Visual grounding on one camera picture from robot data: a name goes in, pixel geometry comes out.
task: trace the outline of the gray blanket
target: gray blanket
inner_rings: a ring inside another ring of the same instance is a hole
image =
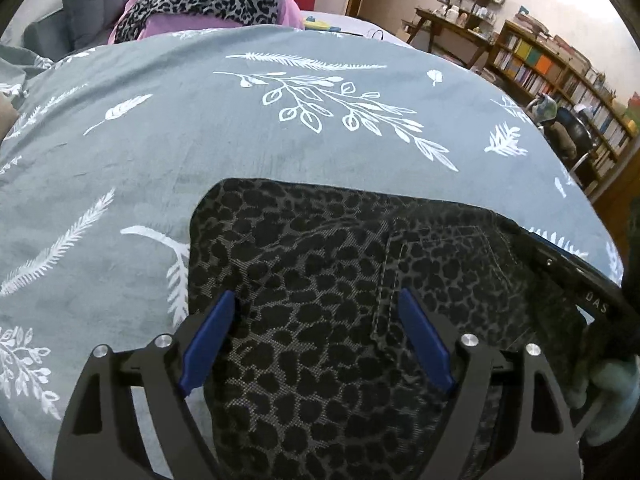
[[[420,51],[263,25],[102,46],[31,79],[0,63],[0,84],[21,92],[0,147],[0,416],[46,476],[92,348],[143,346],[184,319],[190,216],[223,178],[483,206],[622,276],[524,113]]]

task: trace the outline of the light blue glove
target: light blue glove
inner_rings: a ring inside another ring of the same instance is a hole
[[[599,359],[604,340],[594,334],[593,325],[590,328],[582,339],[583,352],[575,367],[567,403],[571,408],[583,407],[590,383],[604,393],[602,408],[583,435],[590,446],[600,446],[616,438],[636,410],[640,399],[640,359],[638,356],[625,361]]]

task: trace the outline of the bottle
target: bottle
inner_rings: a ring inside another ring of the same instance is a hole
[[[466,25],[466,19],[468,17],[469,17],[468,14],[466,12],[463,12],[458,16],[458,19],[456,20],[456,25],[459,27],[464,27]]]
[[[458,16],[460,15],[459,9],[457,6],[451,6],[451,8],[447,11],[447,16],[445,20],[451,23],[456,23]]]

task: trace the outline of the black chair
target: black chair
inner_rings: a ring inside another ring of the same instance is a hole
[[[576,157],[572,168],[569,170],[569,174],[576,179],[575,170],[588,158],[589,153],[597,145],[597,136],[587,126],[586,115],[583,117],[583,122],[580,118],[567,108],[558,107],[556,113],[556,122],[562,124],[564,129],[574,142]]]

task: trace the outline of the metal bolt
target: metal bolt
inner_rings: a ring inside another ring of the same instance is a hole
[[[107,355],[108,351],[109,347],[107,345],[98,345],[94,348],[94,355],[96,357],[104,357],[105,355]]]
[[[159,335],[158,337],[156,337],[156,340],[154,341],[154,343],[156,344],[156,346],[158,348],[167,348],[168,346],[171,346],[171,343],[174,340],[172,339],[172,337],[168,334],[162,334]]]
[[[535,343],[529,343],[527,346],[525,346],[525,348],[527,349],[527,354],[529,355],[536,356],[542,354],[542,350]]]
[[[460,338],[464,346],[478,346],[478,338],[473,334],[465,334]]]

